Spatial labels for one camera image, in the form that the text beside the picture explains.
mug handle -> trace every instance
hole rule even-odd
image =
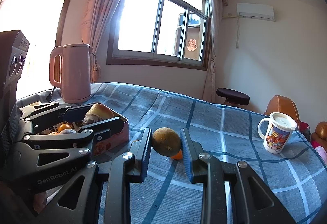
[[[60,56],[60,61],[61,61],[63,55],[63,46],[53,48],[53,50],[50,53],[49,80],[51,85],[57,88],[61,88],[62,87],[61,82],[55,80],[55,58],[57,55]]]
[[[260,137],[264,140],[264,134],[261,132],[261,124],[263,123],[263,122],[265,122],[265,121],[267,121],[267,122],[269,122],[270,121],[270,118],[263,118],[260,122],[259,122],[259,124],[258,124],[258,134],[260,135]]]

brown leather chair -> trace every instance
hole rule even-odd
[[[327,152],[327,122],[318,123],[315,131],[311,134],[311,138],[320,144]]]
[[[281,112],[292,117],[297,123],[298,129],[300,128],[299,113],[293,100],[279,95],[274,96],[268,103],[264,114],[269,116],[272,112]]]

air conditioner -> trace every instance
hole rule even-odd
[[[264,4],[238,3],[237,13],[243,18],[275,21],[274,8]]]

white mug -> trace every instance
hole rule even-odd
[[[268,129],[265,135],[261,132],[261,124],[268,121]],[[272,153],[278,154],[285,147],[290,135],[295,131],[297,124],[295,120],[281,112],[272,112],[269,118],[263,118],[258,125],[258,134],[264,140],[264,148]]]

dark stool cushion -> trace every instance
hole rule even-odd
[[[228,102],[235,104],[247,106],[250,102],[250,97],[248,95],[228,88],[219,88],[216,94],[219,97],[226,98]]]

